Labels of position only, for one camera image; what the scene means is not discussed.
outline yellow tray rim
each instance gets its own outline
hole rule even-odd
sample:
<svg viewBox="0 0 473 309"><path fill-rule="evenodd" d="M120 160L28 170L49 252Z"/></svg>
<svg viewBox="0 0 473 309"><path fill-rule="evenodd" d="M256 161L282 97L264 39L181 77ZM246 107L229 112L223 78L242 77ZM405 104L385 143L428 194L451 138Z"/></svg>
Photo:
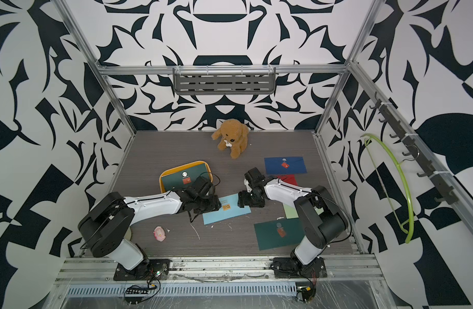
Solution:
<svg viewBox="0 0 473 309"><path fill-rule="evenodd" d="M192 168L194 166L201 165L201 164L206 165L206 169L208 171L209 178L211 179L211 182L213 182L212 172L211 172L211 168L209 167L209 164L207 164L207 162L202 161L202 160L194 161L194 162L183 164L183 165L180 165L180 166L177 166L175 168L165 170L164 172L162 172L161 175L159 176L159 187L161 188L161 193L166 192L166 190L164 188L163 181L162 181L163 176L171 175L171 174L177 173L179 171L186 170L186 169L189 169L189 168Z"/></svg>

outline red envelope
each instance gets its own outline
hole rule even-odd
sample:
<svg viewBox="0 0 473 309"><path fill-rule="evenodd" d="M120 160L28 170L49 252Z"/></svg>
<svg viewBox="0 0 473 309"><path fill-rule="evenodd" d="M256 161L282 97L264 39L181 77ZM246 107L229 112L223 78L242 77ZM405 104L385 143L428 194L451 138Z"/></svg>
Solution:
<svg viewBox="0 0 473 309"><path fill-rule="evenodd" d="M279 175L277 177L286 183L298 185L295 179L295 175Z"/></svg>

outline black and white patterned wall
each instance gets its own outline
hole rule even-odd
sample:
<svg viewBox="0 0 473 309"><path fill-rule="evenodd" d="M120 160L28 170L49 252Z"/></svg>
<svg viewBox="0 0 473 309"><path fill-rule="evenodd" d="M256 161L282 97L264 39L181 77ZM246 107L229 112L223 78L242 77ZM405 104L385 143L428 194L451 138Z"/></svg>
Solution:
<svg viewBox="0 0 473 309"><path fill-rule="evenodd" d="M69 0L106 65L344 63L371 0Z"/></svg>
<svg viewBox="0 0 473 309"><path fill-rule="evenodd" d="M108 66L344 63L371 0L68 1ZM316 127L335 74L277 78L270 96L179 97L167 76L111 79L138 130Z"/></svg>
<svg viewBox="0 0 473 309"><path fill-rule="evenodd" d="M0 308L47 295L129 139L54 5L1 0Z"/></svg>
<svg viewBox="0 0 473 309"><path fill-rule="evenodd" d="M360 65L440 161L473 196L473 1L396 1L382 8ZM351 77L322 137L335 175L368 251L403 308L473 306L473 236L415 162L405 161L415 215L405 236L363 145L374 133L400 160L405 146L369 108ZM401 222L408 218L398 172L386 152L369 145Z"/></svg>
<svg viewBox="0 0 473 309"><path fill-rule="evenodd" d="M214 130L226 119L251 129L313 130L337 74L282 74L271 95L178 96L172 76L110 77L137 130Z"/></svg>

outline red sticker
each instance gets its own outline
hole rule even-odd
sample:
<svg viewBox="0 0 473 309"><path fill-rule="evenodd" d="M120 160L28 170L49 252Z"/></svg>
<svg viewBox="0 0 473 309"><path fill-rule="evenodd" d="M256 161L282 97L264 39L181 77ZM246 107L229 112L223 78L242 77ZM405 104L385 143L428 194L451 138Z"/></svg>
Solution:
<svg viewBox="0 0 473 309"><path fill-rule="evenodd" d="M279 234L279 236L281 236L282 238L286 236L286 232L284 231L284 229L282 227L278 228L277 229L277 233Z"/></svg>

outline white debris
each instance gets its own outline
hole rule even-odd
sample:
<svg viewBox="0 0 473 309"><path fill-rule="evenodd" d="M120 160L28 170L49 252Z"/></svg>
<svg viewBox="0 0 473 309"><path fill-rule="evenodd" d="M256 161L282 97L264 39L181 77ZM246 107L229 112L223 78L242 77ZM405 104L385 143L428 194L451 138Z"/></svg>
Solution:
<svg viewBox="0 0 473 309"><path fill-rule="evenodd" d="M195 227L192 226L192 229L197 233L197 230L195 229Z"/></svg>

